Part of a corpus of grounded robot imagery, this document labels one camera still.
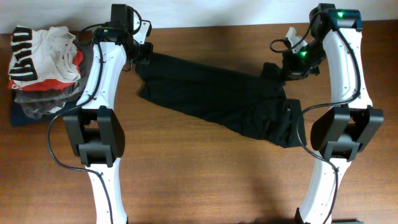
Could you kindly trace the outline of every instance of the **black garment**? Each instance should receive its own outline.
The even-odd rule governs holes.
[[[146,82],[140,97],[243,136],[295,147],[299,146],[294,125],[301,113],[300,101],[286,100],[279,70],[265,63],[261,77],[253,77],[155,53],[150,65],[136,67]],[[302,117],[299,127],[306,144]]]

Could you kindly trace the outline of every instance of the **black bracket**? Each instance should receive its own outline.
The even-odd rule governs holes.
[[[364,110],[335,106],[313,124],[312,147],[326,160],[342,157],[352,161],[368,145],[383,120],[383,111],[370,106]]]
[[[98,128],[85,128],[92,121]],[[113,166],[116,158],[123,155],[125,137],[114,111],[105,106],[98,110],[73,110],[63,117],[70,144],[81,163]]]

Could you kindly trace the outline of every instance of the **wooden surface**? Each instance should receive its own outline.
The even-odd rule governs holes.
[[[308,24],[294,25],[303,33]],[[156,52],[259,74],[264,62],[281,65],[269,42],[289,25],[156,29]],[[398,219],[398,21],[365,22],[363,68],[384,124],[357,156],[341,184],[333,218],[365,223]],[[45,147],[48,123],[12,128],[6,89],[9,37],[0,36],[0,223],[95,223],[87,174],[58,167]],[[328,65],[321,75],[289,82],[288,98],[303,107],[330,101]],[[313,169],[303,149],[283,149],[245,138],[220,125],[153,105],[137,96],[134,72],[121,74],[115,112],[126,133],[121,192],[130,223],[238,223],[292,218]],[[309,112],[307,133],[326,109]],[[53,128],[58,158],[79,166],[63,123]]]

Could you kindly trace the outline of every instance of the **white wall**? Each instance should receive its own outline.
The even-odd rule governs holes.
[[[110,20],[111,4],[128,4],[154,28],[308,22],[319,2],[359,9],[364,20],[398,19],[398,0],[0,0],[0,33],[17,24],[80,30]]]

